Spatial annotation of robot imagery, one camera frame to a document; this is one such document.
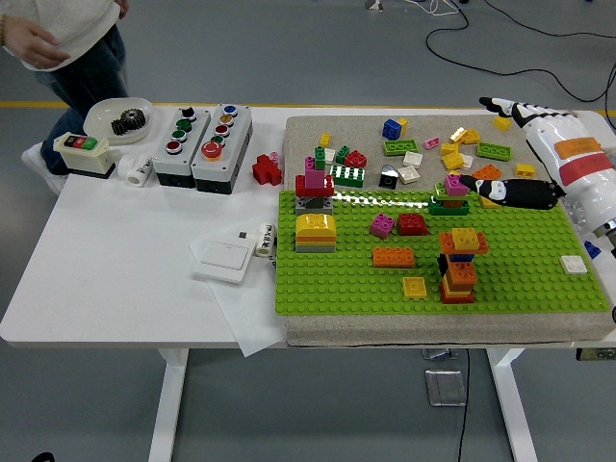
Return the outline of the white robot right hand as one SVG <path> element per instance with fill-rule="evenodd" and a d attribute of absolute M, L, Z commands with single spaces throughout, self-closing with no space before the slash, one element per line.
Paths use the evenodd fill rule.
<path fill-rule="evenodd" d="M 568 196 L 583 212 L 587 229 L 599 237 L 615 229 L 615 169 L 577 115 L 501 98 L 481 97 L 479 102 L 513 118 L 525 131 L 526 143 L 550 179 L 462 175 L 461 184 L 499 205 L 533 210 L 549 210 Z"/>

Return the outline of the person's right hand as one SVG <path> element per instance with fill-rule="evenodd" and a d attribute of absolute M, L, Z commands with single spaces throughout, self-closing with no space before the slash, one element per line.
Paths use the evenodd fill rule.
<path fill-rule="evenodd" d="M 20 61 L 35 69 L 48 69 L 68 60 L 60 42 L 37 23 L 19 16 L 4 15 L 1 43 Z"/>

